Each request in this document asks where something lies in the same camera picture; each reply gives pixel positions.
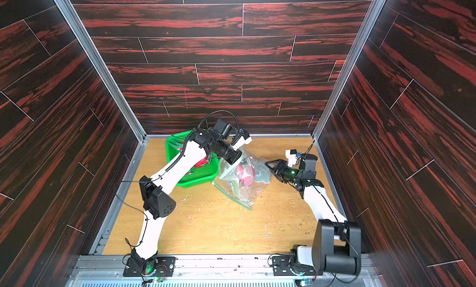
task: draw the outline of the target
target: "robotic arm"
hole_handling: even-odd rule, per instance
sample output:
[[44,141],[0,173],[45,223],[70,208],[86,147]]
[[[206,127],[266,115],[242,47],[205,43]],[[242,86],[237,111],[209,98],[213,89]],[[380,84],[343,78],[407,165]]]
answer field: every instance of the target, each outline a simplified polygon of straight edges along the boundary
[[193,130],[184,142],[181,153],[150,178],[140,179],[140,192],[144,200],[145,217],[142,223],[139,244],[131,253],[131,260],[143,276],[152,276],[157,269],[157,243],[165,219],[176,207],[169,196],[178,181],[205,156],[214,153],[229,164],[241,157],[238,149],[251,142],[247,131],[237,130],[231,143],[231,124],[219,119],[213,128]]
[[[299,169],[296,164],[300,155]],[[291,270],[313,266],[317,272],[351,274],[356,277],[361,268],[360,228],[348,222],[338,212],[326,195],[324,185],[316,179],[316,162],[312,154],[300,154],[296,150],[286,151],[289,163],[283,159],[266,162],[277,179],[282,183],[293,183],[294,188],[311,207],[318,221],[312,247],[294,246],[291,249]],[[335,246],[334,239],[346,242],[345,246]]]

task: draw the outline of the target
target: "red object in bag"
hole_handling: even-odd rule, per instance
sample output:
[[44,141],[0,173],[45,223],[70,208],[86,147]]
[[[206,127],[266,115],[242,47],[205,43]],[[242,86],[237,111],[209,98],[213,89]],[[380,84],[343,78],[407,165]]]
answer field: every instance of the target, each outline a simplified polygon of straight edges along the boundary
[[236,173],[239,183],[245,187],[255,180],[255,169],[252,165],[240,164],[236,167]]

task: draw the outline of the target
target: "plastic bag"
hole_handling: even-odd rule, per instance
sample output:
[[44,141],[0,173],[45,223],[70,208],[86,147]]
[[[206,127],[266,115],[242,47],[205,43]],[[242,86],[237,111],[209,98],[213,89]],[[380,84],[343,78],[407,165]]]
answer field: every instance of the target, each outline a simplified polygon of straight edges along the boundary
[[266,158],[255,159],[244,147],[240,150],[241,157],[233,165],[220,159],[218,177],[212,184],[228,198],[251,210],[258,195],[269,185],[271,172],[264,164]]

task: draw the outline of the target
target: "wooden floor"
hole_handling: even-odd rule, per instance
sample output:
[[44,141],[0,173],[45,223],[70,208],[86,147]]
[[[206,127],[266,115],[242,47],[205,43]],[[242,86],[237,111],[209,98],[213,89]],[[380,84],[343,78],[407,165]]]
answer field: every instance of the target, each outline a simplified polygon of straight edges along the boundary
[[[311,137],[256,138],[246,149],[255,157],[286,159],[286,149],[305,152],[311,143]],[[310,153],[317,155],[315,147]],[[165,139],[151,139],[134,180],[151,176],[166,163]],[[317,179],[335,205],[320,160],[316,169]],[[317,222],[311,209],[293,187],[274,177],[251,211],[229,200],[211,183],[175,187],[170,196],[177,207],[165,221],[158,241],[160,254],[286,253],[293,245],[312,245]],[[132,183],[125,202],[142,208],[138,183]],[[136,244],[142,220],[141,213],[123,205],[103,254],[130,253],[124,238]]]

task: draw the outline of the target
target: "red wood grain wall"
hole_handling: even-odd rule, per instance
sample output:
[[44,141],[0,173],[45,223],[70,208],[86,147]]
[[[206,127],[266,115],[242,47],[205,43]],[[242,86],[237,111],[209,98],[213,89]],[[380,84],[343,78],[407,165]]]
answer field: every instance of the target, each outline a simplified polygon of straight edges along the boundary
[[0,286],[62,286],[137,141],[53,0],[0,0]]
[[476,0],[387,0],[319,138],[390,286],[476,286]]
[[148,134],[311,133],[371,0],[71,0]]

